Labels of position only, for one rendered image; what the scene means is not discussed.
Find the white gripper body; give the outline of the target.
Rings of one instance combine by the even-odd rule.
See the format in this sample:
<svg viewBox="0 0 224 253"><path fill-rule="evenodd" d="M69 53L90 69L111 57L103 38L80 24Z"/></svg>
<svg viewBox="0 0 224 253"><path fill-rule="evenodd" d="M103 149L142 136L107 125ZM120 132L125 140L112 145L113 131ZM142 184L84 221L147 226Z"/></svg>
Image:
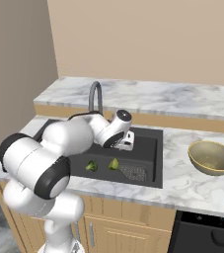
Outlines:
<svg viewBox="0 0 224 253"><path fill-rule="evenodd" d="M134 145L134 132L129 131L125 138L116 146L119 150L131 151Z"/></svg>

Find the dark grey sink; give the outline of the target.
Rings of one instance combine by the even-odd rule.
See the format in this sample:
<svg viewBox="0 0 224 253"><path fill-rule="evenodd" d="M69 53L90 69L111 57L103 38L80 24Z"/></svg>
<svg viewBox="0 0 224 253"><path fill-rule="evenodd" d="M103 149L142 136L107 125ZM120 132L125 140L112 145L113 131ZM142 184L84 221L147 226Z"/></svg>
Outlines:
<svg viewBox="0 0 224 253"><path fill-rule="evenodd" d="M163 132L159 129L132 127L134 145L131 151L116 148L101 148L97 144L85 153L71 155L71 175L125 183L152 188L163 188ZM110 162L116 158L117 170L110 170ZM94 160L98 163L96 172L85 167Z"/></svg>

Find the green broccoli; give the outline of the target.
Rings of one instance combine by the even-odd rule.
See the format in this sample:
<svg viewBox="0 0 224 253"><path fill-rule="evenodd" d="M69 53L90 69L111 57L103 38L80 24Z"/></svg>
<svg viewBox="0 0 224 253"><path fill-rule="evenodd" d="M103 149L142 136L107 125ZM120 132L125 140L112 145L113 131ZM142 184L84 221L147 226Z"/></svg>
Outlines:
<svg viewBox="0 0 224 253"><path fill-rule="evenodd" d="M87 171L96 172L98 170L98 163L94 160L91 160L88 165L85 167Z"/></svg>

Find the olive bowl with yellow rim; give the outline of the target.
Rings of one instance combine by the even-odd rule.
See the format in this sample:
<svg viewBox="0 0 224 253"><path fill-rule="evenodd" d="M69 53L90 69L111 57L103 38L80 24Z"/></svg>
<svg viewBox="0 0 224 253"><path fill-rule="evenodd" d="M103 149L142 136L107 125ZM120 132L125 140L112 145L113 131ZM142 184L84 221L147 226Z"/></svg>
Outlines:
<svg viewBox="0 0 224 253"><path fill-rule="evenodd" d="M224 145L202 140L192 143L187 150L188 158L195 169L210 175L224 175Z"/></svg>

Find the grey curved tap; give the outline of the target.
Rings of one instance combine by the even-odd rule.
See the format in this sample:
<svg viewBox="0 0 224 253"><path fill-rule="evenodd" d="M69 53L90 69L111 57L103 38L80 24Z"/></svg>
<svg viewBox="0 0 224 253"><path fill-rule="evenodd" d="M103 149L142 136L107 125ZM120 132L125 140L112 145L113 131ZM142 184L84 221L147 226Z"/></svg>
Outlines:
<svg viewBox="0 0 224 253"><path fill-rule="evenodd" d="M102 86L99 81L95 81L90 89L89 93L89 111L92 112L95 107L95 101L98 101L98 112L103 112L103 94Z"/></svg>

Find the wooden cupboard door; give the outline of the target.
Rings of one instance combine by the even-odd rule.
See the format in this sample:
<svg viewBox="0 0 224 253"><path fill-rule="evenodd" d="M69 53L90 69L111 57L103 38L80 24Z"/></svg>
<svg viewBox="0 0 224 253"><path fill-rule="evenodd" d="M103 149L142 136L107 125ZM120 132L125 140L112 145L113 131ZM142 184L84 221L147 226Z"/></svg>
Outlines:
<svg viewBox="0 0 224 253"><path fill-rule="evenodd" d="M86 215L89 253L168 253L171 232ZM95 246L90 240L93 224Z"/></svg>
<svg viewBox="0 0 224 253"><path fill-rule="evenodd" d="M51 201L21 197L17 202L1 194L0 206L21 253L84 253L71 228L84 212L79 196L64 192Z"/></svg>

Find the black dishwasher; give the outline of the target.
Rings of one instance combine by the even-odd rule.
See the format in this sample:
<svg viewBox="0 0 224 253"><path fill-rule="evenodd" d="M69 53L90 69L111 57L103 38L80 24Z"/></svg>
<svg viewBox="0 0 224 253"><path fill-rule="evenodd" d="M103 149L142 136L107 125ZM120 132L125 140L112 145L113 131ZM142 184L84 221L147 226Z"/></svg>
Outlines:
<svg viewBox="0 0 224 253"><path fill-rule="evenodd" d="M212 241L213 229L224 231L224 217L177 211L168 253L224 253Z"/></svg>

